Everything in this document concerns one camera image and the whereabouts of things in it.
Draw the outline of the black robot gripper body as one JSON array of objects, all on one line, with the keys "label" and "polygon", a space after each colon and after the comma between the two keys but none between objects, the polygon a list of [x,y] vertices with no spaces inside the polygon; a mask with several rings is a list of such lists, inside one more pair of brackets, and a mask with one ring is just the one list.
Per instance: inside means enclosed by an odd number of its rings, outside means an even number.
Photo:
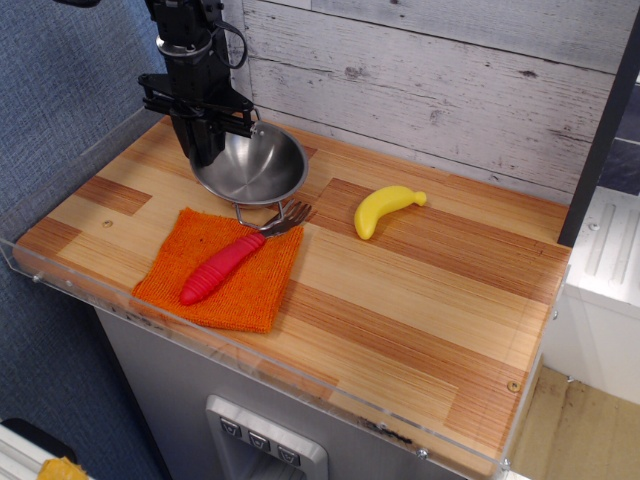
[{"label": "black robot gripper body", "polygon": [[213,135],[250,137],[254,104],[231,85],[230,68],[214,53],[165,58],[162,74],[142,74],[145,107]]}]

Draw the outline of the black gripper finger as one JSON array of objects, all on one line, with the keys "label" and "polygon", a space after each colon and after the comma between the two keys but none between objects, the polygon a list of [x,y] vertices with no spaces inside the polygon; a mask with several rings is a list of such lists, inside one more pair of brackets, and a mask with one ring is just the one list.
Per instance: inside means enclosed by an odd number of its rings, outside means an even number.
[{"label": "black gripper finger", "polygon": [[201,119],[171,115],[171,122],[184,155],[196,165],[210,164],[208,127]]},{"label": "black gripper finger", "polygon": [[225,131],[219,122],[210,122],[208,163],[213,163],[218,155],[225,149]]}]

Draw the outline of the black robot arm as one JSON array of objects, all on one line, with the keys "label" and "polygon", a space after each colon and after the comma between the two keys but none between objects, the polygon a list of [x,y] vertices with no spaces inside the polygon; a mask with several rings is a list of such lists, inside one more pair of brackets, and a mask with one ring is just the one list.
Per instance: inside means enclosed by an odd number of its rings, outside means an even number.
[{"label": "black robot arm", "polygon": [[209,166],[228,134],[249,138],[254,130],[254,104],[231,82],[246,62],[246,40],[224,21],[220,1],[149,1],[147,8],[166,72],[138,78],[145,108],[169,116],[185,156]]}]

